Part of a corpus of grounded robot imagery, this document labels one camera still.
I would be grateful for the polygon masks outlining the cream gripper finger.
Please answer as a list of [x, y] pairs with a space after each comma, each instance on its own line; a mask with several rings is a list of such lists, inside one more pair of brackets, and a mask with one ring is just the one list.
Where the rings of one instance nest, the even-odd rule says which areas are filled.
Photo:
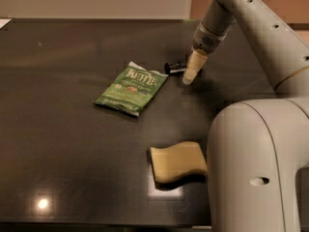
[[202, 49], [194, 49], [190, 54], [183, 74], [183, 84], [190, 85], [198, 72], [208, 61], [208, 54]]

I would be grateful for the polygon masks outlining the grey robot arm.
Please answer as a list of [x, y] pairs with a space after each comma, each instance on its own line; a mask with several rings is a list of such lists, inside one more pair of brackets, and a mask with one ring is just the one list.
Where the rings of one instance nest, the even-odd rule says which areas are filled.
[[211, 228], [301, 232], [297, 178], [309, 163], [309, 45], [263, 0], [213, 0], [194, 33], [183, 83], [194, 80], [233, 22], [276, 96], [231, 104], [211, 124]]

